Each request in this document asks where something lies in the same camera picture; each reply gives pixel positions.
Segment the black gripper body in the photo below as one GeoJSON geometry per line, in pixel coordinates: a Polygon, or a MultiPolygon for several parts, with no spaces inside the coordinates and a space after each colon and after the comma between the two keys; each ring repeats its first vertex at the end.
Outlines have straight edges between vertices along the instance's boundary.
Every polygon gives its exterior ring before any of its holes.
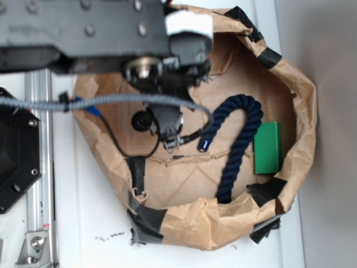
{"type": "Polygon", "coordinates": [[[145,102],[132,125],[153,129],[167,150],[199,138],[210,126],[181,134],[180,107],[197,110],[188,94],[208,77],[213,48],[213,18],[172,7],[169,1],[55,1],[59,25],[56,48],[66,74],[119,72],[140,97],[92,97],[70,100],[59,96],[62,112],[99,104],[145,102]]]}

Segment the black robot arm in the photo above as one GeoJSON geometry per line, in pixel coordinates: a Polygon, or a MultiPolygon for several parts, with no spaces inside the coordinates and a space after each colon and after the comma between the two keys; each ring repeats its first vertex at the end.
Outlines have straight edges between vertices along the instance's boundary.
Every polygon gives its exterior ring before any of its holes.
{"type": "Polygon", "coordinates": [[[141,102],[132,126],[151,131],[166,150],[200,137],[213,124],[181,136],[180,108],[199,109],[189,89],[207,81],[213,19],[169,1],[2,1],[1,72],[48,68],[56,74],[119,72],[139,94],[111,94],[30,103],[1,98],[8,107],[41,111],[84,109],[96,117],[101,104],[141,102]]]}

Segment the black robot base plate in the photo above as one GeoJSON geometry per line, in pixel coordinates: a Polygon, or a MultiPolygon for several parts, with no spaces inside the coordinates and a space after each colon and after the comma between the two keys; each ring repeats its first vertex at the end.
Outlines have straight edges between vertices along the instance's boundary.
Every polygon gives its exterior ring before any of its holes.
{"type": "Polygon", "coordinates": [[[40,130],[28,109],[1,105],[1,214],[41,176],[40,130]]]}

